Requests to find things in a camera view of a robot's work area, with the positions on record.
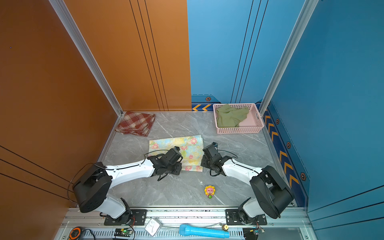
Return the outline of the floral pastel skirt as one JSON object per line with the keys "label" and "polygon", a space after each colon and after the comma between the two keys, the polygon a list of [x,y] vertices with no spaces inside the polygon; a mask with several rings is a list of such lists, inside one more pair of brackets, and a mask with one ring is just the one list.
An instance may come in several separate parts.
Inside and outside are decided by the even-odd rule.
{"label": "floral pastel skirt", "polygon": [[165,154],[169,149],[179,147],[182,154],[182,170],[202,172],[201,161],[203,158],[203,138],[201,135],[167,138],[149,141],[148,157]]}

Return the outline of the red plaid skirt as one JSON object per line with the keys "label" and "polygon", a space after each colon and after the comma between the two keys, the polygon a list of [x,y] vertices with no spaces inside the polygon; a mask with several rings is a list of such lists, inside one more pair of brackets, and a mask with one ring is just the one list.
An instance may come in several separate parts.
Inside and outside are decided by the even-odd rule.
{"label": "red plaid skirt", "polygon": [[127,111],[122,121],[115,128],[121,134],[147,137],[156,120],[155,114],[145,114]]}

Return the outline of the pink perforated plastic basket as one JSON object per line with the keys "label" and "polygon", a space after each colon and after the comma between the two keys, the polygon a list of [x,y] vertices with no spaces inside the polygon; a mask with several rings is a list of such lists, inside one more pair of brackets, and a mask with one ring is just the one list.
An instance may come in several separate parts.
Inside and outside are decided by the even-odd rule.
{"label": "pink perforated plastic basket", "polygon": [[247,117],[239,122],[238,127],[219,127],[218,109],[224,105],[225,104],[213,104],[217,134],[257,134],[264,128],[263,118],[254,103],[229,104],[230,107],[240,110],[247,108],[249,110]]}

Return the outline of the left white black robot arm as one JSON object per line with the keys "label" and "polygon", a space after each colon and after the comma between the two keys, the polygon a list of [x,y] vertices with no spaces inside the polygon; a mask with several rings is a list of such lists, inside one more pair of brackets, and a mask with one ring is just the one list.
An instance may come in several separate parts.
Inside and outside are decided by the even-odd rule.
{"label": "left white black robot arm", "polygon": [[158,176],[158,181],[167,175],[178,176],[182,170],[183,156],[172,150],[145,158],[142,161],[105,166],[92,166],[73,183],[73,192],[81,213],[100,212],[109,225],[131,225],[134,214],[127,201],[109,193],[110,189],[123,183]]}

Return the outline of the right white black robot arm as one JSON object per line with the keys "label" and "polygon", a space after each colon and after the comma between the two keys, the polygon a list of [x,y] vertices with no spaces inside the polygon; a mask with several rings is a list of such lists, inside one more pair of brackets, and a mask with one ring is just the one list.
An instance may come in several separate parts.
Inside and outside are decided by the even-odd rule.
{"label": "right white black robot arm", "polygon": [[251,186],[255,196],[238,207],[242,224],[251,225],[262,215],[272,219],[280,218],[281,213],[295,199],[293,191],[275,168],[256,168],[236,161],[237,156],[223,157],[217,143],[205,147],[203,153],[201,166],[208,168],[212,177],[223,175]]}

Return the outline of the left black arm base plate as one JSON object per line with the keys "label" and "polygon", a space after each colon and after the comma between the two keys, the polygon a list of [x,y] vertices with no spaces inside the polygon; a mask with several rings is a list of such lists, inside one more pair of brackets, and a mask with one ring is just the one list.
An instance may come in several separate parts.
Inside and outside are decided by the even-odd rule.
{"label": "left black arm base plate", "polygon": [[111,216],[107,215],[105,218],[105,226],[144,226],[146,217],[146,209],[133,209],[127,211],[122,216],[117,219],[113,219]]}

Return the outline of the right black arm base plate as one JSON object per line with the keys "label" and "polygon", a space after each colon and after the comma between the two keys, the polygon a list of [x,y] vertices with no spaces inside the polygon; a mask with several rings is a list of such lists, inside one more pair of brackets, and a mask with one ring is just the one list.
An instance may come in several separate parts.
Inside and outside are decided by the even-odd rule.
{"label": "right black arm base plate", "polygon": [[228,226],[237,226],[237,225],[259,225],[266,226],[267,218],[265,215],[258,215],[256,217],[248,217],[245,213],[239,212],[238,209],[226,209],[226,222]]}

